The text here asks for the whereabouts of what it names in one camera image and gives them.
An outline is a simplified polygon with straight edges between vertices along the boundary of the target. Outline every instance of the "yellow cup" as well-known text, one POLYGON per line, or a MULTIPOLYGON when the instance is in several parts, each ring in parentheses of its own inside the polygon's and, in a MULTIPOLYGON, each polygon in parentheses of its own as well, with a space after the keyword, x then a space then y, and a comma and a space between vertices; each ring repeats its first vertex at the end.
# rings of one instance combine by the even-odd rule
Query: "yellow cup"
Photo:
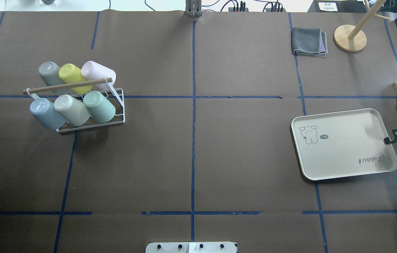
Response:
MULTIPOLYGON (((59 78, 64 83, 84 82, 86 79, 82 77, 82 70, 74 64, 65 64, 59 69, 59 78)), ((92 85, 72 88, 75 93, 81 95, 88 93, 92 89, 92 85)))

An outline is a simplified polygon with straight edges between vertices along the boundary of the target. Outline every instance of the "logo on tray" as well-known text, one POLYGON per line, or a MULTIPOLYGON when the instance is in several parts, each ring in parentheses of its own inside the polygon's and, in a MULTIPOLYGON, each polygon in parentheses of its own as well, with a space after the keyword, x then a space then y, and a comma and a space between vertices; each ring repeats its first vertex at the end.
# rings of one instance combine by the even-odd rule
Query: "logo on tray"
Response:
POLYGON ((317 136, 317 126, 312 125, 312 126, 302 126, 300 129, 301 136, 303 136, 303 139, 305 140, 306 144, 311 145, 311 144, 316 144, 319 141, 319 138, 322 140, 328 139, 328 135, 321 135, 317 136))
POLYGON ((384 155, 383 154, 377 154, 376 156, 373 157, 366 157, 366 158, 360 158, 358 160, 358 163, 371 163, 371 162, 382 162, 384 161, 384 155))

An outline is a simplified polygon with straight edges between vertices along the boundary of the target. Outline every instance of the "cup rack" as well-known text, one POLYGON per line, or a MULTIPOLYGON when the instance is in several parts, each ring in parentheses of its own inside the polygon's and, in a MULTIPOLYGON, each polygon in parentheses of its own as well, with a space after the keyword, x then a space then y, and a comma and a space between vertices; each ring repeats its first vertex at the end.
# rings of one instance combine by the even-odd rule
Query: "cup rack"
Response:
MULTIPOLYGON (((99 91, 99 92, 102 93, 106 98, 112 98, 109 94, 109 92, 110 92, 112 94, 112 96, 117 99, 118 103, 111 101, 112 104, 116 107, 115 116, 109 122, 102 123, 102 124, 96 123, 91 117, 89 118, 88 121, 86 121, 86 123, 84 123, 83 125, 77 126, 77 127, 70 125, 68 122, 66 122, 62 127, 57 129, 58 133, 64 133, 64 132, 87 129, 87 128, 97 128, 100 126, 103 127, 105 125, 115 125, 115 124, 125 123, 125 105, 123 102, 123 90, 122 90, 122 88, 115 89, 111 85, 112 81, 113 81, 113 79, 108 77, 108 78, 97 79, 97 80, 87 80, 84 82, 73 82, 73 83, 47 86, 47 87, 41 87, 41 88, 33 88, 33 89, 27 88, 27 89, 23 90, 22 93, 24 95, 31 96, 33 99, 39 99, 40 97, 36 93, 40 93, 43 91, 54 91, 54 90, 65 89, 65 88, 75 88, 75 87, 81 87, 81 86, 97 85, 97 84, 106 83, 110 89, 105 90, 105 91, 99 91)), ((75 99, 78 99, 80 101, 83 101, 82 95, 73 95, 72 97, 75 99)))

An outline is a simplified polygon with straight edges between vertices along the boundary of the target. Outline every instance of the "mint green cup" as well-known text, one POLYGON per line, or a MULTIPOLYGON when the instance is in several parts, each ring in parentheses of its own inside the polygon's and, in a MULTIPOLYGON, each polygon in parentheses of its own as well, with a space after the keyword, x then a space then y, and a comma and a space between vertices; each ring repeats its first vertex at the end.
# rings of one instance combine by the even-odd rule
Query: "mint green cup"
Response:
POLYGON ((91 91, 83 98, 83 104, 92 119, 97 123, 106 123, 110 121, 116 114, 116 108, 98 91, 91 91))

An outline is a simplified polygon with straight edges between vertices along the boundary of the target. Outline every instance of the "folded cloth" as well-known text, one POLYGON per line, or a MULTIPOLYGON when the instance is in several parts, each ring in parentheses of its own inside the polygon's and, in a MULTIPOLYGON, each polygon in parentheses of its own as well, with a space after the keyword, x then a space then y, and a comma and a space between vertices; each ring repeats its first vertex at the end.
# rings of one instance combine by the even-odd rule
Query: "folded cloth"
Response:
POLYGON ((292 28, 292 52, 305 56, 326 57, 327 34, 320 28, 292 28))

